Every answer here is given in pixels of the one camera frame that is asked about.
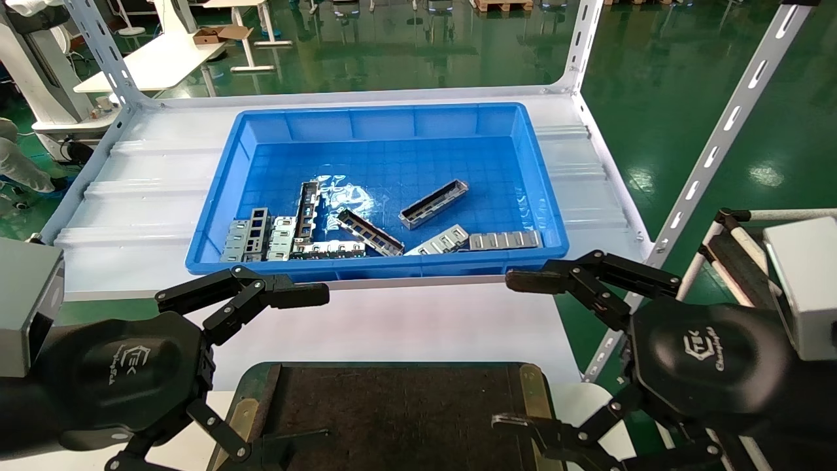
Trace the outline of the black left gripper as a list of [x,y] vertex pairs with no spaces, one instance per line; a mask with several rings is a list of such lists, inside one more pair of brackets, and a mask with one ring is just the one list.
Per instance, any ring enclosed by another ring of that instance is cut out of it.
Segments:
[[[329,301],[324,283],[298,284],[238,265],[159,291],[162,314],[155,318],[51,328],[29,373],[2,379],[1,450],[88,452],[131,438],[105,470],[171,470],[147,462],[146,454],[192,418],[228,454],[219,470],[286,470],[299,450],[331,432],[245,441],[203,401],[215,369],[211,345],[226,343],[267,307]],[[203,331],[182,318],[218,302]]]

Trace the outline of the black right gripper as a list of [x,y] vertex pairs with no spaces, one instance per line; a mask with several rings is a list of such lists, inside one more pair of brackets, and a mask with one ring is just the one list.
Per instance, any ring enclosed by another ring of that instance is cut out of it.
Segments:
[[[508,289],[568,293],[613,331],[630,331],[633,381],[575,427],[533,415],[496,414],[494,430],[530,439],[541,456],[583,470],[835,469],[835,355],[803,360],[783,316],[736,304],[649,302],[631,307],[611,291],[675,297],[681,278],[594,250],[550,259],[536,271],[510,270]],[[648,404],[661,423],[694,439],[681,447],[616,459],[599,442]]]

